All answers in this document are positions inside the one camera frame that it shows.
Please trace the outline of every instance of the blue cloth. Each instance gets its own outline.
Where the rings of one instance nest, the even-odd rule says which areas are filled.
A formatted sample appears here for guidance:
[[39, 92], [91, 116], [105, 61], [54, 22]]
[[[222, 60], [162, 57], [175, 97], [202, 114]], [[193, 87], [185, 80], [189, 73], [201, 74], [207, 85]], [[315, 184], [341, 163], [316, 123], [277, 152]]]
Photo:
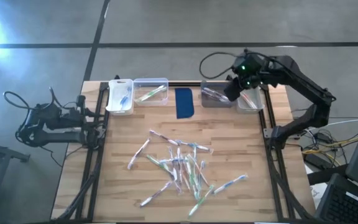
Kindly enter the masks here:
[[176, 88], [177, 119], [190, 118], [194, 115], [193, 94], [189, 88]]

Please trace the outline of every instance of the clear plastic box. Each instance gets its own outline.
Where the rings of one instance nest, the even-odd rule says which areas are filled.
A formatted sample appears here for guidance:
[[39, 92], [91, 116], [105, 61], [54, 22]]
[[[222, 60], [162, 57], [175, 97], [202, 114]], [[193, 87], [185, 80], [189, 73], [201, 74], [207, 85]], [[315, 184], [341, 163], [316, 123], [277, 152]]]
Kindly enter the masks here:
[[109, 89], [106, 110], [112, 115], [131, 115], [134, 112], [134, 82], [130, 79], [110, 80]]
[[[223, 90], [226, 85], [226, 82], [207, 82], [203, 80], [200, 87], [201, 89], [209, 88], [224, 95]], [[235, 102], [221, 102], [201, 92], [201, 105], [205, 108], [230, 108], [234, 105], [234, 103]]]
[[168, 103], [166, 78], [137, 78], [134, 80], [134, 101], [139, 106], [160, 106]]
[[238, 113], [242, 114], [254, 114], [258, 113], [261, 109], [265, 108], [265, 105], [262, 103], [260, 99], [260, 88], [254, 88], [251, 90], [243, 90], [249, 99], [254, 102], [256, 108], [252, 108], [242, 97], [238, 97], [236, 109]]

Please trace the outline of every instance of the wooden tabletop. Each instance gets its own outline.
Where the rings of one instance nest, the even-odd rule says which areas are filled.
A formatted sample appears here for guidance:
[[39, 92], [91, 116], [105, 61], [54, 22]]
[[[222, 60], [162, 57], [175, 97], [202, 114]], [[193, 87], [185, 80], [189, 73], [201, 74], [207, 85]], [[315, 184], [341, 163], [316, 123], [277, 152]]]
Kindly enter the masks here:
[[[100, 82], [84, 82], [82, 94], [90, 110], [96, 107]], [[265, 156], [258, 114], [238, 114], [235, 108], [204, 108], [200, 88], [191, 87], [195, 114], [177, 119], [175, 91], [169, 89], [166, 106], [135, 106], [131, 116], [110, 116], [104, 147], [98, 196], [94, 209], [95, 222], [272, 222], [277, 220], [269, 170]], [[277, 124], [292, 120], [284, 86], [270, 87]], [[185, 185], [178, 195], [171, 186], [143, 208], [141, 201], [153, 195], [169, 181], [169, 176], [145, 158], [150, 154], [158, 159], [169, 158], [169, 143], [157, 136], [127, 170], [134, 153], [154, 129], [171, 139], [197, 142], [214, 149], [213, 154], [198, 153], [206, 161], [204, 175], [210, 184], [220, 187], [227, 181], [247, 174], [247, 181], [238, 182], [217, 195], [210, 195], [188, 219], [196, 200]], [[68, 152], [77, 144], [69, 145]], [[182, 146], [182, 151], [190, 148]], [[290, 188], [308, 212], [314, 214], [305, 167], [300, 149], [283, 150]], [[52, 218], [58, 217], [80, 189], [86, 149], [72, 154], [64, 163]], [[203, 185], [202, 195], [207, 186]], [[285, 207], [283, 194], [282, 205]], [[88, 198], [84, 213], [88, 209]]]

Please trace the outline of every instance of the black cable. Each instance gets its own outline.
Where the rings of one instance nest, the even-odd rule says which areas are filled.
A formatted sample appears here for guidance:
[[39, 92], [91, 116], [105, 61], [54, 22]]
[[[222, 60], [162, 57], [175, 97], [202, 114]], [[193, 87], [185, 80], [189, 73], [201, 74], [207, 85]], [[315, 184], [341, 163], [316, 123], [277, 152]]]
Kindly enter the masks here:
[[327, 160], [329, 161], [329, 162], [331, 162], [331, 163], [335, 163], [335, 161], [332, 159], [332, 158], [330, 158], [329, 156], [327, 156], [327, 154], [326, 153], [324, 153], [324, 152], [319, 152], [321, 155], [323, 155], [325, 158], [327, 158]]
[[[49, 91], [51, 92], [51, 94], [52, 94], [52, 100], [51, 100], [51, 102], [47, 105], [47, 106], [44, 106], [43, 108], [31, 108], [30, 106], [29, 106], [29, 104], [21, 97], [21, 96], [19, 96], [17, 93], [14, 93], [14, 92], [12, 92], [12, 91], [5, 91], [4, 93], [3, 93], [3, 96], [4, 96], [4, 99], [10, 104], [10, 105], [12, 105], [12, 106], [15, 106], [15, 107], [17, 107], [17, 108], [22, 108], [22, 109], [27, 109], [27, 110], [43, 110], [43, 109], [45, 109], [45, 108], [47, 108], [48, 106], [50, 106], [50, 105], [52, 105], [52, 103], [54, 102], [54, 93], [53, 93], [53, 89], [51, 88], [51, 87], [49, 87]], [[11, 95], [14, 95], [14, 96], [16, 96], [19, 100], [21, 100], [21, 102], [23, 102], [24, 104], [25, 104], [25, 106], [21, 106], [21, 105], [17, 105], [17, 104], [15, 104], [15, 103], [13, 103], [6, 95], [7, 94], [11, 94]]]
[[335, 159], [336, 159], [336, 151], [334, 151], [334, 159], [333, 159], [333, 164], [332, 164], [331, 168], [333, 168], [335, 166]]
[[342, 151], [342, 155], [340, 155], [340, 157], [343, 156], [344, 159], [345, 159], [345, 164], [347, 164], [347, 158], [346, 158], [345, 150], [343, 149], [342, 146], [341, 146], [341, 151]]
[[70, 108], [67, 108], [67, 107], [66, 107], [66, 106], [69, 105], [70, 103], [75, 103], [75, 104], [77, 104], [77, 102], [71, 101], [71, 102], [68, 102], [68, 103], [66, 103], [65, 105], [63, 105], [62, 108], [63, 108], [63, 109], [70, 109]]
[[358, 140], [357, 140], [357, 141], [354, 141], [354, 142], [347, 143], [346, 145], [343, 145], [342, 147], [348, 146], [348, 145], [353, 144], [353, 143], [356, 143], [356, 142], [358, 142]]
[[238, 57], [237, 55], [232, 54], [232, 53], [229, 53], [229, 52], [213, 52], [213, 53], [211, 53], [211, 54], [205, 56], [205, 57], [200, 61], [200, 65], [199, 65], [199, 67], [198, 67], [198, 71], [199, 71], [200, 75], [201, 75], [202, 77], [206, 78], [206, 79], [214, 79], [214, 78], [220, 77], [221, 75], [225, 74], [227, 71], [229, 71], [229, 70], [231, 69], [231, 66], [230, 66], [229, 68], [225, 69], [223, 72], [221, 72], [221, 73], [215, 75], [214, 77], [207, 77], [206, 75], [204, 75], [203, 72], [201, 71], [201, 66], [203, 65], [203, 62], [204, 62], [207, 58], [209, 58], [209, 57], [211, 57], [211, 56], [213, 56], [213, 55], [230, 55], [230, 56], [233, 56], [233, 57]]
[[78, 149], [75, 149], [74, 151], [70, 152], [69, 154], [67, 154], [67, 156], [66, 156], [65, 159], [67, 159], [67, 157], [68, 157], [69, 155], [73, 154], [74, 152], [76, 152], [76, 151], [78, 151], [78, 150], [80, 150], [80, 149], [82, 149], [82, 148], [84, 148], [84, 146], [81, 146], [81, 147], [79, 147]]
[[49, 149], [46, 149], [46, 148], [44, 148], [43, 146], [39, 146], [41, 149], [43, 149], [43, 150], [45, 150], [45, 151], [48, 151], [48, 152], [50, 152], [50, 157], [53, 159], [53, 161], [55, 161], [55, 163], [58, 165], [58, 166], [60, 166], [61, 168], [63, 168], [63, 166], [62, 165], [60, 165], [57, 161], [56, 161], [56, 159], [53, 157], [53, 151], [52, 150], [49, 150]]
[[348, 139], [345, 139], [345, 140], [342, 140], [342, 141], [348, 141], [348, 140], [350, 140], [350, 139], [352, 139], [352, 138], [355, 138], [356, 136], [358, 136], [358, 133], [355, 134], [355, 135], [353, 135], [352, 137], [350, 137], [350, 138], [348, 138]]

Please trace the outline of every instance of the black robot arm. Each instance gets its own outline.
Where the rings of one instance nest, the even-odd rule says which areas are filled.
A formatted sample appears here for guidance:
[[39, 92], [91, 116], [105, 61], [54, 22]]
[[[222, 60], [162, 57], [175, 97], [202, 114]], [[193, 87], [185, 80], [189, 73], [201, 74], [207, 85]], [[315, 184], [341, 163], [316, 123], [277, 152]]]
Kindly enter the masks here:
[[304, 75], [290, 56], [269, 57], [245, 50], [236, 58], [232, 71], [237, 77], [224, 90], [231, 101], [237, 99], [244, 89], [256, 88], [261, 84], [273, 87], [282, 84], [291, 86], [313, 103], [303, 116], [285, 126], [273, 128], [269, 142], [272, 149], [283, 149], [289, 136], [310, 126], [319, 128], [327, 125], [331, 103], [336, 98]]
[[[86, 117], [97, 116], [85, 107], [85, 97], [80, 95], [75, 106], [63, 108], [55, 103], [37, 105], [29, 110], [24, 123], [16, 132], [16, 138], [31, 147], [40, 147], [48, 143], [73, 143], [77, 142], [87, 148], [97, 146], [99, 131], [96, 129], [98, 124], [87, 122]], [[74, 128], [75, 130], [59, 133], [47, 132], [49, 130], [59, 130]]]

